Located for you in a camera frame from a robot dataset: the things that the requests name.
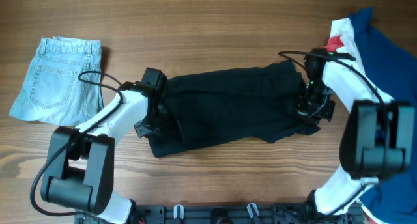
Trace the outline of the black shorts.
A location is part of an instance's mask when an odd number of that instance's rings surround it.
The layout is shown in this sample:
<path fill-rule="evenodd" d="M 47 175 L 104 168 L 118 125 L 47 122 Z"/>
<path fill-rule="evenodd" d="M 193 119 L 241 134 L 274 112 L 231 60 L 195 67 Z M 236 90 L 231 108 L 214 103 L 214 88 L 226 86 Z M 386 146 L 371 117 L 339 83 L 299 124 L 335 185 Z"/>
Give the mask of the black shorts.
<path fill-rule="evenodd" d="M 171 78 L 162 106 L 173 123 L 149 138 L 152 153 L 161 158 L 246 137 L 275 143 L 314 134 L 318 125 L 294 111 L 305 87 L 291 61 Z"/>

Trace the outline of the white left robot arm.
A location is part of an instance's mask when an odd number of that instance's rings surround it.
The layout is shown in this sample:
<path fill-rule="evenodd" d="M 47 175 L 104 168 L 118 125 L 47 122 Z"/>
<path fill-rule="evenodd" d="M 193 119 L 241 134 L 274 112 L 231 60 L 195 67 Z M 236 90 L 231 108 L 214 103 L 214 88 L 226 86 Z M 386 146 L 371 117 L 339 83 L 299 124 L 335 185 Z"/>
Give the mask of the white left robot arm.
<path fill-rule="evenodd" d="M 58 127 L 51 135 L 48 157 L 33 181 L 47 203 L 69 208 L 102 223 L 135 223 L 136 203 L 114 185 L 115 147 L 134 125 L 155 114 L 165 83 L 126 82 L 115 98 L 93 118 L 75 128 Z"/>

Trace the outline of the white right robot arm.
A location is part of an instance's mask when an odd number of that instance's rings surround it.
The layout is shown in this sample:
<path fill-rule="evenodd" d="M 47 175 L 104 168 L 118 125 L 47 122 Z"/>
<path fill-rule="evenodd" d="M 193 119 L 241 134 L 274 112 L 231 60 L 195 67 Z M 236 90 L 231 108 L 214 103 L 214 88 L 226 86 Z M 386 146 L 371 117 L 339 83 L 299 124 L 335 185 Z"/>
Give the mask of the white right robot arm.
<path fill-rule="evenodd" d="M 408 102 L 384 100 L 368 78 L 351 64 L 349 53 L 316 48 L 305 52 L 301 65 L 309 83 L 294 112 L 306 123 L 330 120 L 331 94 L 349 97 L 350 115 L 339 146 L 340 166 L 325 185 L 303 204 L 305 220 L 320 221 L 347 212 L 368 189 L 411 164 L 414 108 Z"/>

